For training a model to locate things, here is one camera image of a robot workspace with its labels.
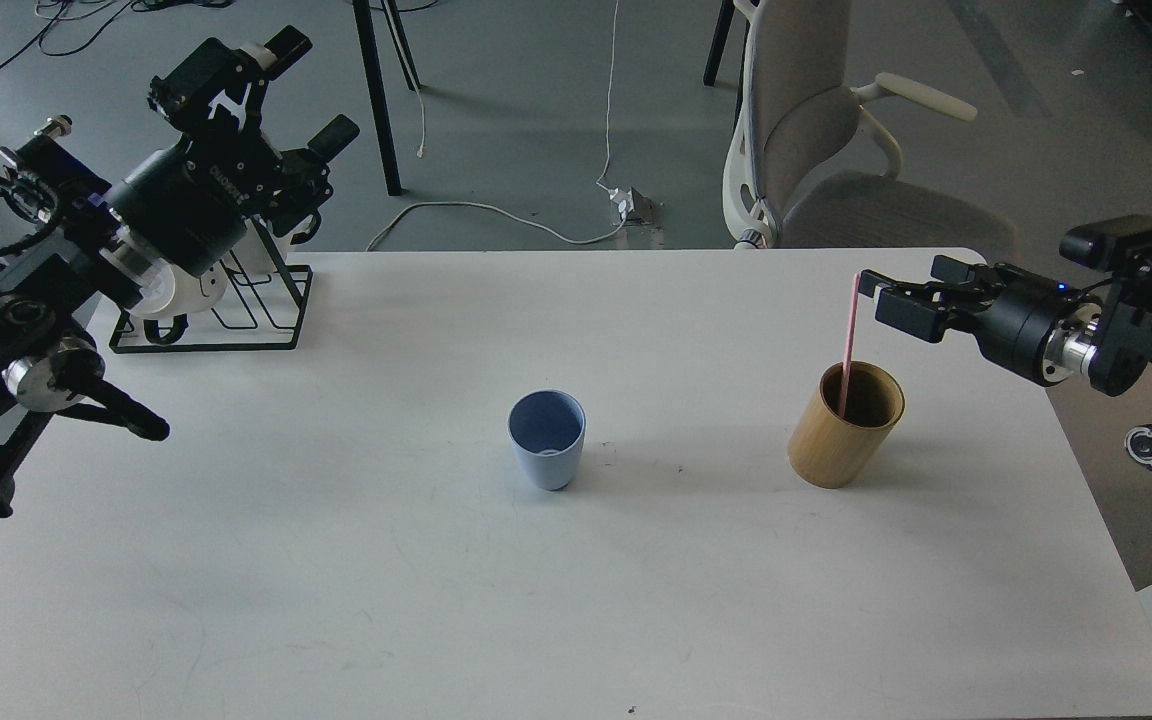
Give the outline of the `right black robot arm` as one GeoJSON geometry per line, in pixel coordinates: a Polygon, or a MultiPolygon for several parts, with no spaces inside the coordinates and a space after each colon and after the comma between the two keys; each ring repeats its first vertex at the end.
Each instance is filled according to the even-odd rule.
{"type": "MultiPolygon", "coordinates": [[[[1152,369],[1152,266],[1078,288],[1020,266],[938,255],[927,283],[864,270],[859,291],[876,301],[878,323],[929,343],[948,331],[970,334],[984,359],[1038,386],[1079,376],[1116,397],[1152,369]]],[[[1123,446],[1152,471],[1152,409],[1123,446]]]]}

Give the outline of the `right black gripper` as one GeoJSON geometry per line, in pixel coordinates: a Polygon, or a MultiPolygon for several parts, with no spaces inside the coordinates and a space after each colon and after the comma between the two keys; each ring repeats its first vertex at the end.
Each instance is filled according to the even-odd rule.
{"type": "Polygon", "coordinates": [[[947,255],[934,256],[931,276],[914,285],[863,270],[859,293],[876,301],[877,323],[911,338],[938,343],[947,331],[972,331],[984,359],[1038,386],[1087,374],[1101,314],[1087,291],[1009,264],[947,255]]]}

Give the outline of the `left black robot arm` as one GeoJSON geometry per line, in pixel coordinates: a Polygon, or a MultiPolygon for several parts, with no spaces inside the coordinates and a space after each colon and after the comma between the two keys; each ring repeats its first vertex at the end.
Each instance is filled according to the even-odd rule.
{"type": "Polygon", "coordinates": [[[207,38],[147,88],[147,106],[179,132],[109,183],[70,156],[70,118],[51,118],[18,149],[0,149],[0,199],[32,232],[0,247],[0,520],[14,473],[51,416],[162,441],[168,423],[105,378],[74,314],[94,296],[128,313],[196,313],[187,281],[205,281],[255,229],[265,245],[332,196],[329,160],[358,136],[338,115],[306,146],[280,151],[262,132],[270,83],[311,50],[296,26],[265,44],[207,38]]]}

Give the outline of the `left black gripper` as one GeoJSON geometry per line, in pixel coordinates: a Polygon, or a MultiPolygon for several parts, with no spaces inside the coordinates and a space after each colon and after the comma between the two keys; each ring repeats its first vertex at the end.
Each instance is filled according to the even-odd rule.
{"type": "Polygon", "coordinates": [[[236,245],[244,220],[301,218],[333,196],[329,161],[361,135],[338,114],[306,146],[282,156],[262,132],[270,83],[314,46],[296,26],[265,44],[206,38],[166,77],[147,106],[180,132],[111,187],[111,211],[166,263],[198,276],[236,245]]]}

